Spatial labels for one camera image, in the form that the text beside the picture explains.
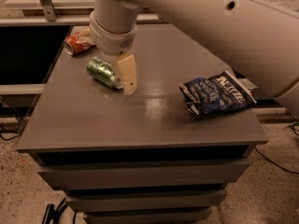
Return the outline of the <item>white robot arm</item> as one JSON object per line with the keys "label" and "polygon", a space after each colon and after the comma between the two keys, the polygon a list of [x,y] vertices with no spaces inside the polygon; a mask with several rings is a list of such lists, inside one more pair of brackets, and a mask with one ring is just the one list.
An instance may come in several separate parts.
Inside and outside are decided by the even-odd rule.
{"label": "white robot arm", "polygon": [[95,0],[91,37],[118,56],[134,44],[147,7],[299,114],[299,17],[261,0]]}

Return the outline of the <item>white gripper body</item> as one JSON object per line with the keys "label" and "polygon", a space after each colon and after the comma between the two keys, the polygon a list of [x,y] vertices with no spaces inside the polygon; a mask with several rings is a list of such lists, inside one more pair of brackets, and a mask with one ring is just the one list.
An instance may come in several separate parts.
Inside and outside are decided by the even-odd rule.
{"label": "white gripper body", "polygon": [[96,21],[95,13],[90,15],[90,36],[96,47],[107,55],[121,55],[128,52],[135,42],[137,26],[124,34],[114,34],[100,26]]}

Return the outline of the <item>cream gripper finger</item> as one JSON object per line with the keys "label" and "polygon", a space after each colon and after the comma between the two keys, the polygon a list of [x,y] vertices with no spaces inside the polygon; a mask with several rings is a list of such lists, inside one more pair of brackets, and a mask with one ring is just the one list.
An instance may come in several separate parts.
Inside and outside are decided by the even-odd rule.
{"label": "cream gripper finger", "polygon": [[122,54],[114,62],[114,70],[120,79],[124,93],[133,94],[137,87],[135,56],[129,52]]}

